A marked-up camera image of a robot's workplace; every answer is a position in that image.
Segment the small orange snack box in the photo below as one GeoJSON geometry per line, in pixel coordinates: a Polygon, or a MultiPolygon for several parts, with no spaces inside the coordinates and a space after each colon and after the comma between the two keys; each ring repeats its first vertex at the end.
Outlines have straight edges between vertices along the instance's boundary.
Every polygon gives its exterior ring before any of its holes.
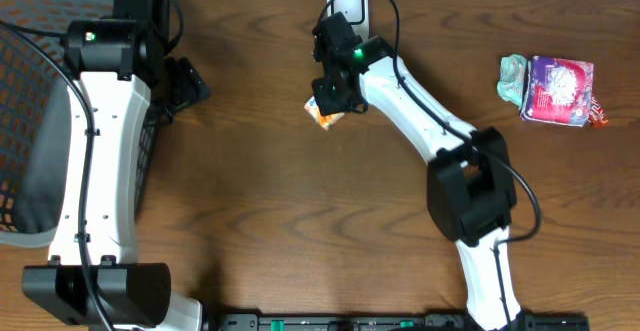
{"type": "Polygon", "coordinates": [[[323,116],[320,112],[320,108],[313,96],[311,96],[304,105],[305,111],[314,119],[314,121],[324,130],[329,130],[338,120],[340,120],[345,113],[335,113],[327,116],[323,116]]]}

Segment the purple red snack bag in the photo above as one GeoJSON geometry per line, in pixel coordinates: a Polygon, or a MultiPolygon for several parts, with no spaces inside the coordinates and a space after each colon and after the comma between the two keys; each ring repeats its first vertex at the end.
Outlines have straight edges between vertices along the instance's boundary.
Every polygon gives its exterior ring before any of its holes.
{"type": "Polygon", "coordinates": [[[520,117],[526,121],[584,126],[591,108],[594,64],[534,56],[520,117]]]}

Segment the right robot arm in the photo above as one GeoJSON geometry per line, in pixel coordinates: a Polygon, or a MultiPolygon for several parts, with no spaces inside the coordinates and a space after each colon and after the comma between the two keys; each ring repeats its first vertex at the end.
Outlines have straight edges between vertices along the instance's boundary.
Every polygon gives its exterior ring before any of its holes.
{"type": "Polygon", "coordinates": [[[381,37],[363,40],[342,13],[313,29],[323,76],[312,89],[324,117],[380,110],[427,165],[427,210],[455,243],[467,285],[466,312],[480,330],[508,330],[521,307],[506,241],[517,203],[506,142],[494,128],[476,130],[435,100],[381,37]]]}

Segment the red orange snack bar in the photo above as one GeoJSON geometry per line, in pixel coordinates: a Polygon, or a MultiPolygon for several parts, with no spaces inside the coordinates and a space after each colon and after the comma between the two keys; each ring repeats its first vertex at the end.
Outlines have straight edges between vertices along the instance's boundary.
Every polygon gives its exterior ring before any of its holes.
{"type": "Polygon", "coordinates": [[[607,126],[609,122],[603,107],[594,95],[591,96],[588,121],[590,126],[594,128],[607,126]]]}

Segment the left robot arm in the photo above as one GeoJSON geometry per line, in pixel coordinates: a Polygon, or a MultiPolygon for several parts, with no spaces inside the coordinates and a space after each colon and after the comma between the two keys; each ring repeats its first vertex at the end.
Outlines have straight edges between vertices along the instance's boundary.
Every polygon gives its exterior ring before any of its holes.
{"type": "Polygon", "coordinates": [[[138,259],[138,184],[163,122],[209,97],[172,50],[173,0],[114,0],[110,16],[72,22],[59,73],[70,98],[64,198],[47,263],[23,270],[24,295],[92,330],[209,326],[204,305],[172,289],[169,267],[138,259]]]}

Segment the mint green snack packet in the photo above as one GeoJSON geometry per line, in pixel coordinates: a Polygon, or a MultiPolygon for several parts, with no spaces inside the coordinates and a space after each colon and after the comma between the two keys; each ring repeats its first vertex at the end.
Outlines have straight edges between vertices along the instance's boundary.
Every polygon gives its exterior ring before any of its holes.
{"type": "Polygon", "coordinates": [[[525,90],[527,60],[518,54],[503,57],[500,62],[500,77],[497,93],[504,101],[522,107],[525,90]]]}

